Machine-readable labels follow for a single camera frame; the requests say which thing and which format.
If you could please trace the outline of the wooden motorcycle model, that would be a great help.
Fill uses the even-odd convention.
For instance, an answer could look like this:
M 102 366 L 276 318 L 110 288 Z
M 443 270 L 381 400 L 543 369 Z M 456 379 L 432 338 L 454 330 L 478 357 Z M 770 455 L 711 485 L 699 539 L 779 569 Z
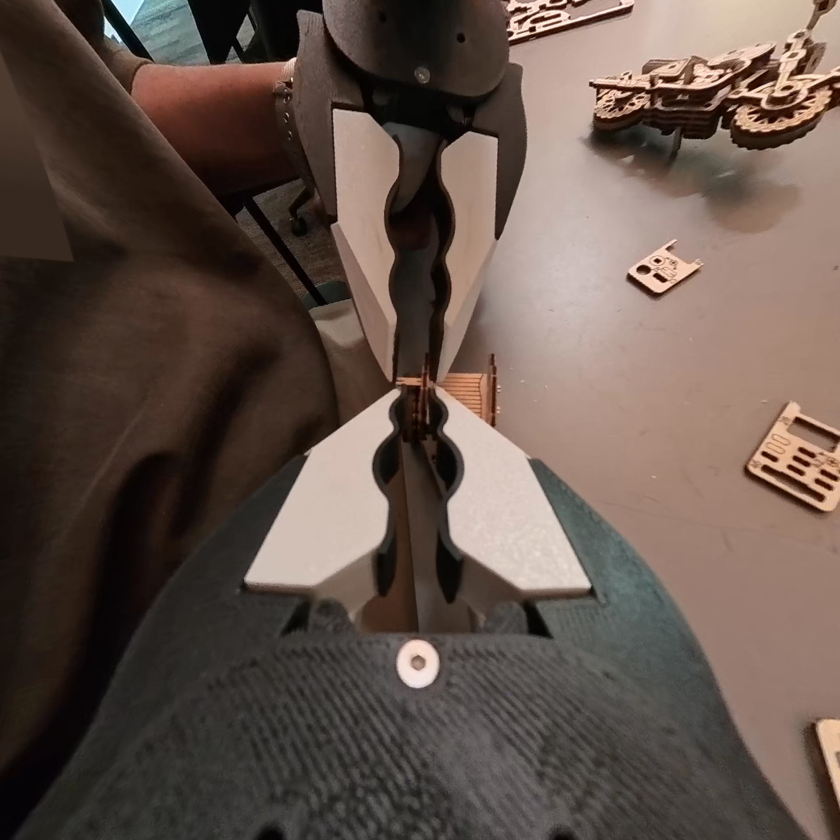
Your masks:
M 806 25 L 774 42 L 747 45 L 713 58 L 650 59 L 640 71 L 590 80 L 591 126 L 601 134 L 646 127 L 683 140 L 718 131 L 748 151 L 792 144 L 838 108 L 839 69 L 819 72 L 826 43 L 814 29 L 837 1 L 813 2 Z

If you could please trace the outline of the small round-hole wooden sheet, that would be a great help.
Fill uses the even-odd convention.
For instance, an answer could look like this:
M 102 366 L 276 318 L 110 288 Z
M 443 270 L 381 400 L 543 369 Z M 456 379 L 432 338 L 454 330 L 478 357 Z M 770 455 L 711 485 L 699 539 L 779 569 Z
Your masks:
M 651 254 L 635 261 L 626 278 L 653 297 L 661 297 L 704 267 L 703 261 L 686 261 L 675 253 L 678 240 L 673 238 Z

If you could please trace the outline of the wooden sheet curved cutouts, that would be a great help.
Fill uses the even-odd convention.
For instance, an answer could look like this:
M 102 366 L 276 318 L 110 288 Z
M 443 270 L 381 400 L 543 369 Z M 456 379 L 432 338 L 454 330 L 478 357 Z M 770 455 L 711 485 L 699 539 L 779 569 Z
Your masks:
M 632 13 L 635 1 L 501 1 L 510 46 Z

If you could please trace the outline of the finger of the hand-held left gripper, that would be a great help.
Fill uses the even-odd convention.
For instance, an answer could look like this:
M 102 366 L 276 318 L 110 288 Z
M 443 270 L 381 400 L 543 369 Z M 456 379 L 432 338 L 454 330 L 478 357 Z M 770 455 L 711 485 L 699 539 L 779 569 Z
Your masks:
M 443 248 L 443 331 L 435 380 L 452 368 L 497 247 L 498 140 L 468 131 L 439 155 L 437 180 L 447 211 Z
M 400 175 L 398 142 L 366 112 L 332 111 L 337 217 L 331 226 L 364 336 L 385 378 L 395 374 L 396 251 L 389 210 Z

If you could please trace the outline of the small slotted wooden sheet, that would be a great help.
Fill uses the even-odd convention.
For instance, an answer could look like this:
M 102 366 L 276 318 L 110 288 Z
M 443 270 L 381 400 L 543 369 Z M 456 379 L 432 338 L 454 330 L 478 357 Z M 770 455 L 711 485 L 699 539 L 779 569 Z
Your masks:
M 839 433 L 789 402 L 745 465 L 751 477 L 821 513 L 839 504 Z

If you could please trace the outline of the small wooden gear assembly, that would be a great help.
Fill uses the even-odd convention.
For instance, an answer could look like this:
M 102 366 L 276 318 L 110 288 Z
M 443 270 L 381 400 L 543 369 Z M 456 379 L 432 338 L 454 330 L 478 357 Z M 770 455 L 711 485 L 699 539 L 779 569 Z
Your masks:
M 395 386 L 401 392 L 400 429 L 402 441 L 422 443 L 431 428 L 431 401 L 436 382 L 432 377 L 431 359 L 425 353 L 420 374 L 399 376 Z

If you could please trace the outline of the wooden trunk model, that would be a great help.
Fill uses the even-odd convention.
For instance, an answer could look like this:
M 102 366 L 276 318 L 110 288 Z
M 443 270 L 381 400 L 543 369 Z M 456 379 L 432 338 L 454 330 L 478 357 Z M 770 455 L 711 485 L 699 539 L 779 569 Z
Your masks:
M 489 356 L 485 372 L 448 373 L 442 381 L 436 383 L 436 388 L 454 397 L 491 427 L 497 426 L 500 386 L 494 353 Z

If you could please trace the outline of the person's left forearm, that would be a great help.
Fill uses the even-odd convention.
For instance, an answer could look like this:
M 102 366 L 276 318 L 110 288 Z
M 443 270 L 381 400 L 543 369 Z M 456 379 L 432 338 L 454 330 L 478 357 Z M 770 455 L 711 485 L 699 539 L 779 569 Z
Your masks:
M 280 137 L 275 93 L 296 60 L 257 64 L 145 64 L 132 98 L 216 196 L 285 184 L 295 177 Z

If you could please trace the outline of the person's brown shirt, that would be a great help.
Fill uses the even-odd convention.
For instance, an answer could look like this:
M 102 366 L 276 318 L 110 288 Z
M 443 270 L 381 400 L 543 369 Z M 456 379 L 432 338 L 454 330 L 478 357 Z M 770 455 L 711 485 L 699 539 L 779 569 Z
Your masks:
M 2 2 L 73 260 L 2 258 L 2 800 L 49 784 L 200 539 L 337 422 L 287 282 L 132 98 L 100 2 Z

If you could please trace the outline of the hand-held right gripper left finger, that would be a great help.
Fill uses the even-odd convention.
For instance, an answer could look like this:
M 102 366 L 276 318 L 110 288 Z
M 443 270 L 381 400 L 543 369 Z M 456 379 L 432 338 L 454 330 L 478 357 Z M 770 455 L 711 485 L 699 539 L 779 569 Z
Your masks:
M 350 617 L 411 615 L 411 540 L 390 390 L 312 448 L 245 574 L 246 590 L 339 602 Z

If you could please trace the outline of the person's left hand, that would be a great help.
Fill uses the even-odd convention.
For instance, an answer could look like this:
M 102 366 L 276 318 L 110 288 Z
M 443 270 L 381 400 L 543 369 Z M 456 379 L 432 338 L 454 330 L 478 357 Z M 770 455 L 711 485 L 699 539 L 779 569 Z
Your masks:
M 411 202 L 389 216 L 390 237 L 396 252 L 425 250 L 432 237 L 434 216 L 425 201 Z

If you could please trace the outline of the large wooden gear-hole sheet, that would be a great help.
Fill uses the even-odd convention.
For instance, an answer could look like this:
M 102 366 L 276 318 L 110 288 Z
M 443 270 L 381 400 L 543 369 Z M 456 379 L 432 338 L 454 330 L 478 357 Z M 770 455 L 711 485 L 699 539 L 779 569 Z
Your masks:
M 815 735 L 835 798 L 839 801 L 839 720 L 834 718 L 818 720 L 815 723 Z

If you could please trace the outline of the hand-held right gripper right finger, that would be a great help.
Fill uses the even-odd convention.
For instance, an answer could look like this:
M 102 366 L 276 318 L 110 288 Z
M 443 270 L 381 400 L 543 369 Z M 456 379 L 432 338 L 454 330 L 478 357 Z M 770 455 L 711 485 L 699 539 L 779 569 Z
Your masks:
M 440 489 L 435 575 L 444 602 L 488 617 L 504 602 L 593 586 L 530 457 L 443 388 L 429 396 Z

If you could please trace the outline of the black chair base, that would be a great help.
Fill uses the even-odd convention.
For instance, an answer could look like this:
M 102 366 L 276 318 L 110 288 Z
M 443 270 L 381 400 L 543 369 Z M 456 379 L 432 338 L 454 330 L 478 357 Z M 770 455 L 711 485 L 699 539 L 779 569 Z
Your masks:
M 222 196 L 220 203 L 308 310 L 349 297 L 338 252 L 301 181 Z

